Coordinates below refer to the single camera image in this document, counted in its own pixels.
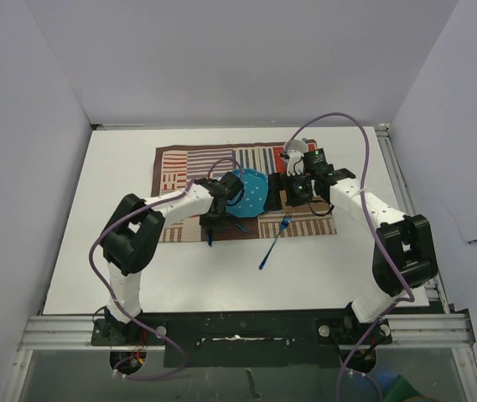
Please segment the striped patchwork placemat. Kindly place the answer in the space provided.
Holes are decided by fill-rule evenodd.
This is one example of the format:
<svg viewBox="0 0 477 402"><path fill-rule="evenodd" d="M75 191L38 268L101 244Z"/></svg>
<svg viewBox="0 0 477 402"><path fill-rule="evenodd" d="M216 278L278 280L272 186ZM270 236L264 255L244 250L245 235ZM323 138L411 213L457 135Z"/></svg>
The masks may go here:
<svg viewBox="0 0 477 402"><path fill-rule="evenodd" d="M151 195L161 196L186 186L197 178L219 178L234 168L238 162L242 168L250 168L264 173L284 173L285 163L280 157L283 151L281 142L254 142L226 145L186 146L173 145L156 149L153 164L153 187ZM285 213L292 213L292 222L282 237L302 237L315 235L334 235L337 233L334 217L328 213L327 203L311 204L301 207L285 207L281 211L266 212L256 218L239 219L229 217L226 229L215 230L214 241L259 240L273 238L279 229ZM243 233L235 227L235 221L249 230Z"/></svg>

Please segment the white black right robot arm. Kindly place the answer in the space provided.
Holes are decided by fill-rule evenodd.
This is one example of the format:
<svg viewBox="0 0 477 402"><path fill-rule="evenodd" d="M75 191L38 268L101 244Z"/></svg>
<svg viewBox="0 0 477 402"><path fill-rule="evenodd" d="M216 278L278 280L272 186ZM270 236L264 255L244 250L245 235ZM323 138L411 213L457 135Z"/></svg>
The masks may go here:
<svg viewBox="0 0 477 402"><path fill-rule="evenodd" d="M354 315L343 321L344 335L360 343L372 334L374 320L400 302L414 302L414 290L438 274L430 223L420 214L393 208L345 168L323 174L270 174L265 210L305 205L314 195L346 212L374 239L372 279L350 304Z"/></svg>

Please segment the white blue mug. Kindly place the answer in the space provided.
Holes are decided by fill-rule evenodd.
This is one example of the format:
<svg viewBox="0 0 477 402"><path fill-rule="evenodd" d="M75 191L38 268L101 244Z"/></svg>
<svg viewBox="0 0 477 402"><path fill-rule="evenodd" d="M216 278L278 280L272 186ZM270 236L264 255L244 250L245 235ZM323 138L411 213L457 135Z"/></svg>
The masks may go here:
<svg viewBox="0 0 477 402"><path fill-rule="evenodd" d="M316 147L317 143L315 140L308 140L306 138L288 140L283 146L283 158L288 160L290 158L290 152L305 154L315 150Z"/></svg>

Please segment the blue polka dot plate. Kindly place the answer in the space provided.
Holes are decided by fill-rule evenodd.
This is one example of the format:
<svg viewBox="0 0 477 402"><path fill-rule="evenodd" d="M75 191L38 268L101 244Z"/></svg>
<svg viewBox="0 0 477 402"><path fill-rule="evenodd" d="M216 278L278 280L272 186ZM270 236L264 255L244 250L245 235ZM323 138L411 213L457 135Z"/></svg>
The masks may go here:
<svg viewBox="0 0 477 402"><path fill-rule="evenodd" d="M265 212L264 205L268 195L268 177L257 170L245 168L231 171L243 183L242 195L238 195L226 206L226 212L239 219L256 218Z"/></svg>

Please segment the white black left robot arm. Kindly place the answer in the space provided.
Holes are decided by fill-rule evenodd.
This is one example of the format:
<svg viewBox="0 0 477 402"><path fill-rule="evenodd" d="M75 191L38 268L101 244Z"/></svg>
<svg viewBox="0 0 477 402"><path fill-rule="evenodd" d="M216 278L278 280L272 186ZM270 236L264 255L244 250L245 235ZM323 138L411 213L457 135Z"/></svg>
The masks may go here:
<svg viewBox="0 0 477 402"><path fill-rule="evenodd" d="M228 225L226 209L243 195L244 184L233 173L220 179L200 178L178 191L153 198L125 196L96 243L107 262L111 300L106 307L111 335L123 344L139 337L141 271L153 259L165 229L197 216L206 233Z"/></svg>

